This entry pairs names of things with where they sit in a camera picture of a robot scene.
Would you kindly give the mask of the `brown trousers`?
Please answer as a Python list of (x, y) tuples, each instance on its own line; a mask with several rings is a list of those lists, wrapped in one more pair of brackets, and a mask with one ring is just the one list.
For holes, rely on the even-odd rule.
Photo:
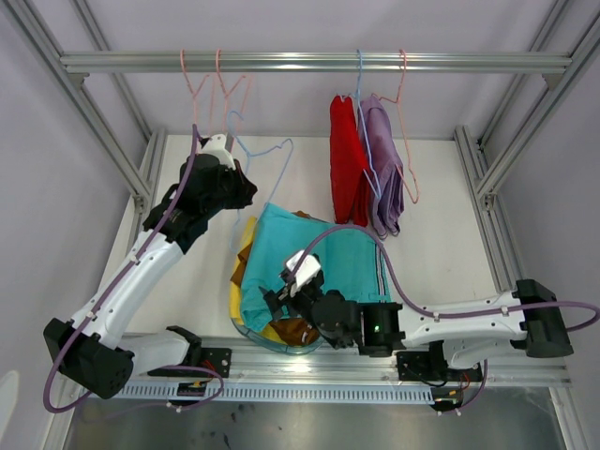
[(246, 327), (241, 314), (242, 291), (241, 284), (249, 261), (249, 255), (254, 242), (254, 228), (257, 219), (247, 220), (243, 235), (242, 248), (235, 256), (233, 272), (230, 278), (229, 314), (232, 324), (248, 339), (264, 348), (271, 347), (274, 351), (290, 351), (308, 349), (319, 338), (317, 331), (302, 318), (281, 319), (267, 324), (261, 332), (254, 332)]

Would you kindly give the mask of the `teal trousers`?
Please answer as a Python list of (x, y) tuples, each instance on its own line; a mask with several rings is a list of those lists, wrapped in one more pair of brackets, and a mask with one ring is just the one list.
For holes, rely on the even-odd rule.
[[(328, 222), (302, 218), (272, 203), (266, 205), (255, 228), (249, 261), (241, 283), (241, 318), (245, 326), (261, 332), (272, 320), (262, 288), (278, 291), (284, 263), (306, 248)], [(341, 230), (325, 237), (312, 250), (320, 260), (324, 291), (337, 290), (359, 303), (389, 302), (383, 255), (374, 241), (357, 230)]]

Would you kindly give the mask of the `blue hanger with teal trousers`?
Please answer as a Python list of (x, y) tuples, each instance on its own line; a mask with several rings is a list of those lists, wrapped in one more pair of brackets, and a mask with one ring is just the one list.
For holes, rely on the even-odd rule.
[(293, 138), (285, 138), (282, 141), (278, 142), (271, 147), (265, 148), (260, 151), (251, 151), (250, 148), (246, 145), (244, 140), (237, 133), (235, 125), (233, 124), (233, 119), (236, 118), (239, 121), (244, 121), (244, 115), (241, 114), (237, 110), (230, 110), (226, 113), (226, 129), (233, 137), (233, 142), (236, 143), (245, 157), (245, 162), (243, 164), (243, 173), (247, 176), (254, 174), (258, 171), (259, 166), (266, 166), (268, 169), (271, 169), (274, 163), (277, 163), (276, 154), (281, 155), (282, 160), (280, 161), (280, 167), (276, 171), (276, 176), (272, 183), (272, 186), (268, 190), (268, 193), (262, 200), (259, 200), (259, 205), (261, 209), (259, 211), (258, 217), (260, 218), (263, 215), (264, 210), (266, 209), (266, 205), (274, 200), (274, 197), (278, 191), (280, 183), (284, 174), (286, 173), (288, 166), (290, 164), (291, 158), (293, 156), (295, 146)]

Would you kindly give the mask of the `red trousers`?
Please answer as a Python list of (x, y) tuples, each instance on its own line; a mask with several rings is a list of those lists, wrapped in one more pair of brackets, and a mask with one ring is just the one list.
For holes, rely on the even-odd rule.
[(335, 96), (330, 104), (330, 183), (337, 224), (368, 225), (368, 162), (360, 143), (353, 101)]

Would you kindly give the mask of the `blue hanger with red trousers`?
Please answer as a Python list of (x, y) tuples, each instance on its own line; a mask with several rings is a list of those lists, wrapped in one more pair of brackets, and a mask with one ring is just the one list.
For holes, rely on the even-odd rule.
[(364, 144), (367, 149), (367, 165), (368, 165), (368, 171), (366, 172), (367, 182), (371, 188), (371, 191), (374, 194), (375, 199), (379, 200), (382, 196), (382, 189), (381, 189), (379, 176), (376, 173), (376, 171), (374, 169), (374, 165), (373, 165), (372, 152), (371, 152), (370, 142), (368, 139), (366, 118), (365, 118), (364, 111), (362, 108), (362, 103), (361, 103), (361, 100), (362, 100), (361, 87), (362, 87), (362, 77), (363, 77), (363, 69), (364, 69), (364, 59), (363, 59), (362, 51), (360, 49), (356, 50), (356, 57), (357, 57), (357, 78), (356, 78), (354, 92), (352, 94), (343, 96), (342, 98), (350, 97), (350, 98), (354, 99), (356, 102), (358, 118), (359, 118), (357, 128), (362, 130)]

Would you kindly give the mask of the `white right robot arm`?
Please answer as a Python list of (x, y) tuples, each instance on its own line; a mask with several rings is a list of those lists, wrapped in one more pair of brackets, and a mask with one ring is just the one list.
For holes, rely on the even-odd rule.
[(574, 351), (555, 294), (533, 279), (481, 301), (482, 310), (474, 313), (463, 304), (434, 312), (392, 302), (359, 303), (336, 290), (325, 292), (322, 285), (316, 276), (299, 291), (285, 286), (261, 293), (274, 321), (286, 311), (295, 313), (336, 350), (355, 347), (362, 356), (388, 357), (426, 347), (427, 370), (438, 379), (511, 351), (538, 359)]

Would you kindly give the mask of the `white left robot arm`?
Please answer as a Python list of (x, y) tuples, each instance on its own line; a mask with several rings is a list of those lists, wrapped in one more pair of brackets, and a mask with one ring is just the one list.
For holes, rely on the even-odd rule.
[(188, 157), (178, 183), (150, 211), (117, 272), (68, 321), (46, 325), (51, 373), (103, 399), (114, 397), (133, 375), (196, 373), (202, 340), (187, 329), (173, 325), (145, 337), (124, 334), (149, 293), (207, 231), (209, 220), (222, 210), (251, 205), (256, 192), (238, 160), (211, 153)]

